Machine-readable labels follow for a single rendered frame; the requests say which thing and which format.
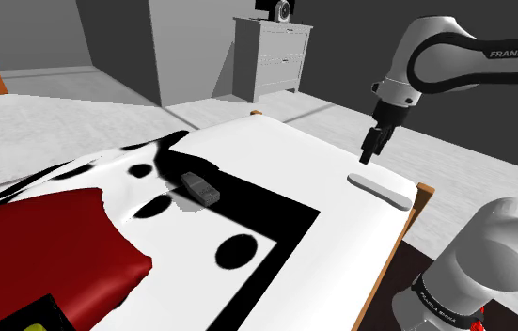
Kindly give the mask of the white bed with black pattern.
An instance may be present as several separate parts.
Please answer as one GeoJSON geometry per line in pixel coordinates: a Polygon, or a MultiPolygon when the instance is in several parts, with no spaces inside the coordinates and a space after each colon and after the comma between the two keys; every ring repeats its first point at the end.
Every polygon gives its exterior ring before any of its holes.
{"type": "Polygon", "coordinates": [[[276,119],[252,115],[94,152],[0,192],[0,205],[102,190],[149,274],[90,331],[352,331],[410,211],[347,181],[416,199],[416,185],[276,119]],[[181,175],[219,193],[199,204],[181,175]]]}

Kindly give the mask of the black box with yellow mark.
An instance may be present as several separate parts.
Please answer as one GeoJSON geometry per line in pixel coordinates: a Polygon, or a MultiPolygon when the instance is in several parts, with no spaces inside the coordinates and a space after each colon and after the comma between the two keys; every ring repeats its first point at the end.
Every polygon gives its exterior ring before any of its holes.
{"type": "Polygon", "coordinates": [[[0,331],[76,331],[48,293],[0,320],[0,331]]]}

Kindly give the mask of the grey chest of drawers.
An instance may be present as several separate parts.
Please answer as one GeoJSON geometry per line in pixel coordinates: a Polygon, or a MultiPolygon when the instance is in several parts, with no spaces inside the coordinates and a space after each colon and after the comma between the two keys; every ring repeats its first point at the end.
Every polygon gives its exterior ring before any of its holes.
{"type": "Polygon", "coordinates": [[[255,0],[268,17],[236,17],[232,94],[247,102],[300,86],[312,27],[290,21],[296,0],[255,0]]]}

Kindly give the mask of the grey remote control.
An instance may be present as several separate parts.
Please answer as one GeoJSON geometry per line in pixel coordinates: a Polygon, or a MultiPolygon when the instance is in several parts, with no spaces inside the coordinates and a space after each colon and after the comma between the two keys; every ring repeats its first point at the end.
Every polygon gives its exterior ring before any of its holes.
{"type": "Polygon", "coordinates": [[[181,181],[189,194],[204,207],[211,206],[220,199],[220,193],[195,173],[182,174],[181,181]]]}

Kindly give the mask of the flat white oblong object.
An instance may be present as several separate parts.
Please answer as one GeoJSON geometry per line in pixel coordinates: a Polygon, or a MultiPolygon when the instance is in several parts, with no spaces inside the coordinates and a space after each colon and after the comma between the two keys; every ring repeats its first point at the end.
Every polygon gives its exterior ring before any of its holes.
{"type": "Polygon", "coordinates": [[[409,197],[385,188],[379,183],[371,181],[356,173],[350,173],[347,176],[347,181],[352,185],[382,199],[400,211],[410,211],[413,207],[413,201],[409,197]]]}

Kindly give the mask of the dark red pillow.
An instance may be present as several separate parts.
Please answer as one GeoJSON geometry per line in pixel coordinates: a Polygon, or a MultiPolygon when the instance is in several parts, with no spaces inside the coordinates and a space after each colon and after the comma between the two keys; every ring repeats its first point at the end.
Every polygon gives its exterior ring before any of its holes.
{"type": "Polygon", "coordinates": [[[108,219],[100,189],[0,205],[0,320],[50,294],[76,331],[90,331],[151,267],[108,219]]]}

